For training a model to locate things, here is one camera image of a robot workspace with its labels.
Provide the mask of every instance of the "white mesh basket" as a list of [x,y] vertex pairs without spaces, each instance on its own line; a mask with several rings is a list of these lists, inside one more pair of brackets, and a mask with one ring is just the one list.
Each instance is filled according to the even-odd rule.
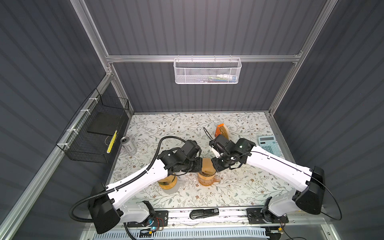
[[239,58],[175,58],[175,82],[177,84],[236,84],[241,61]]

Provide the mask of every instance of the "striped wall panel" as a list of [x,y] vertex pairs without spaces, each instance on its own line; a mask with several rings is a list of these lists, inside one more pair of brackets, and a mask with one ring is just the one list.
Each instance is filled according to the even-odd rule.
[[[339,1],[275,114],[296,162],[325,170],[343,239],[384,229],[383,12],[383,1]],[[329,195],[324,206],[338,217]]]
[[324,0],[86,0],[110,55],[285,55]]
[[135,112],[268,110],[292,63],[243,63],[238,84],[176,84],[172,63],[114,63]]
[[0,1],[0,222],[104,75],[69,1]]

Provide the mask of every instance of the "floral tablecloth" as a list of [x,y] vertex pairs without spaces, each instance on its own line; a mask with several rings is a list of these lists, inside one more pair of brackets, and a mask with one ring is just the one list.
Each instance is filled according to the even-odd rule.
[[[126,135],[136,145],[137,153],[130,156],[124,149],[121,150],[111,182],[121,180],[149,164],[159,139],[164,136],[193,139],[202,148],[202,157],[214,157],[208,148],[209,139],[203,127],[213,136],[216,126],[221,123],[229,128],[230,139],[234,142],[243,137],[257,143],[259,136],[273,134],[264,113],[134,115]],[[176,139],[166,139],[160,152],[182,144]],[[235,170],[226,169],[217,173],[217,177],[220,182],[206,187],[198,182],[197,173],[180,176],[179,189],[173,194],[166,194],[156,182],[127,203],[147,200],[154,208],[263,205],[269,196],[292,189],[285,181],[249,165]]]

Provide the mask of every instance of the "calculator screen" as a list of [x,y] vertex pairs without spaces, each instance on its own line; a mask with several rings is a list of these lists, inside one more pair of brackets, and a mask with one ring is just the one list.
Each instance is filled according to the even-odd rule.
[[265,137],[265,138],[260,138],[260,141],[265,141],[265,140],[273,140],[273,137]]

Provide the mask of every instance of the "calculator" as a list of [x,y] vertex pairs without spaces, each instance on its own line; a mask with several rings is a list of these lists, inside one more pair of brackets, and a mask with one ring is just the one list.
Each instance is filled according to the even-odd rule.
[[274,135],[259,137],[259,144],[260,147],[262,147],[265,151],[270,152],[278,157],[281,156],[281,151]]

